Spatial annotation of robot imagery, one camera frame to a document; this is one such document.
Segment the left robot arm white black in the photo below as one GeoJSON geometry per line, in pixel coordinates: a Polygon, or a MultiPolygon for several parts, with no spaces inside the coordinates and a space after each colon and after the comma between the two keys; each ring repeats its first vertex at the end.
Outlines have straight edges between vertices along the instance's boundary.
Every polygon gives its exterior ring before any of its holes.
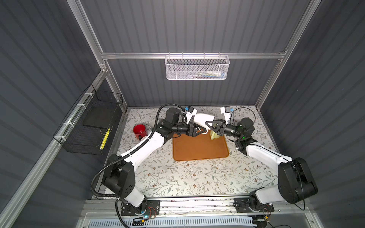
{"type": "Polygon", "coordinates": [[[186,109],[170,107],[162,122],[158,121],[160,112],[161,109],[156,114],[152,132],[127,152],[110,156],[107,165],[101,171],[102,184],[113,192],[106,196],[129,203],[140,211],[146,207],[147,200],[136,187],[135,171],[141,163],[153,151],[172,139],[174,134],[188,136],[206,134],[212,127],[208,121],[214,120],[214,116],[198,113],[191,106],[186,109]]]}

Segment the white cream mug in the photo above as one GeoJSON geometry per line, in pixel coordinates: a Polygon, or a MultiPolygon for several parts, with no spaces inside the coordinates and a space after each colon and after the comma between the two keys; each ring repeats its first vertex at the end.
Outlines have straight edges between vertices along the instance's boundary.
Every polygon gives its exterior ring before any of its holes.
{"type": "Polygon", "coordinates": [[[197,113],[194,116],[193,122],[206,130],[210,130],[212,126],[211,121],[213,121],[214,118],[214,116],[209,114],[197,113]]]}

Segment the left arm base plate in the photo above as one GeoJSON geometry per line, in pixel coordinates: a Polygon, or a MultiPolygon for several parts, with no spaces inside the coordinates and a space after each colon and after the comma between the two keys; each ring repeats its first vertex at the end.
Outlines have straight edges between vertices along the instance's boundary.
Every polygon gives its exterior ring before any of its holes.
{"type": "Polygon", "coordinates": [[[137,215],[147,215],[155,216],[160,213],[160,200],[145,200],[139,207],[135,207],[132,204],[122,204],[121,215],[122,216],[137,216],[137,215]]]}

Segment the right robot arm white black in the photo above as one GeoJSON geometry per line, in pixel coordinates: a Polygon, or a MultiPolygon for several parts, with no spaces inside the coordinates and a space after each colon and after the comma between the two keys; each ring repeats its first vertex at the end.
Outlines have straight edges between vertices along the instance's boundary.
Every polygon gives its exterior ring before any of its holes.
{"type": "Polygon", "coordinates": [[[307,162],[300,157],[284,156],[259,144],[252,137],[255,128],[251,119],[243,118],[237,125],[228,124],[221,119],[203,123],[218,135],[234,137],[237,150],[259,160],[276,172],[277,184],[250,193],[249,205],[252,209],[281,201],[296,204],[318,193],[317,184],[307,162]]]}

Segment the light green mug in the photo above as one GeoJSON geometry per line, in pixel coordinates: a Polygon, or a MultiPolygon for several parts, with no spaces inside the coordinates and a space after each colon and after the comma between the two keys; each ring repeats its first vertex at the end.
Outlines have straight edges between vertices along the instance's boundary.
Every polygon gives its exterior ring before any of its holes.
{"type": "Polygon", "coordinates": [[[210,139],[215,140],[215,139],[218,139],[218,138],[220,138],[220,135],[215,133],[213,130],[210,130],[210,139]]]}

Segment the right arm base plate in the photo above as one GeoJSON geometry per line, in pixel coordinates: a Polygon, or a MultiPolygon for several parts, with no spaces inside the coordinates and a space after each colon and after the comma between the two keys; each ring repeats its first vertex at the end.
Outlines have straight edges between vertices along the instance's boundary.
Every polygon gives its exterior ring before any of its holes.
{"type": "Polygon", "coordinates": [[[249,213],[249,212],[274,212],[275,209],[271,203],[263,204],[254,197],[239,197],[233,199],[233,207],[237,213],[249,213]]]}

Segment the blue floral mug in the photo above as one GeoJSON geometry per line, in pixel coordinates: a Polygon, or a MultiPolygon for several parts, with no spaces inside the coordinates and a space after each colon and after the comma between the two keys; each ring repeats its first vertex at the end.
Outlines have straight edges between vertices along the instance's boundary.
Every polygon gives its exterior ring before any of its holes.
{"type": "Polygon", "coordinates": [[[152,120],[149,122],[149,128],[152,130],[155,127],[155,121],[152,120]]]}

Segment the red mug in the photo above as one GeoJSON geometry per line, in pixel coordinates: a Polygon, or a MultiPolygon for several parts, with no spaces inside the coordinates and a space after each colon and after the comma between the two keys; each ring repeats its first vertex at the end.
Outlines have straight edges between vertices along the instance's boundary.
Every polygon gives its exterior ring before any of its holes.
{"type": "Polygon", "coordinates": [[[145,136],[148,136],[147,129],[144,124],[137,124],[133,127],[133,133],[138,140],[142,140],[145,136]]]}

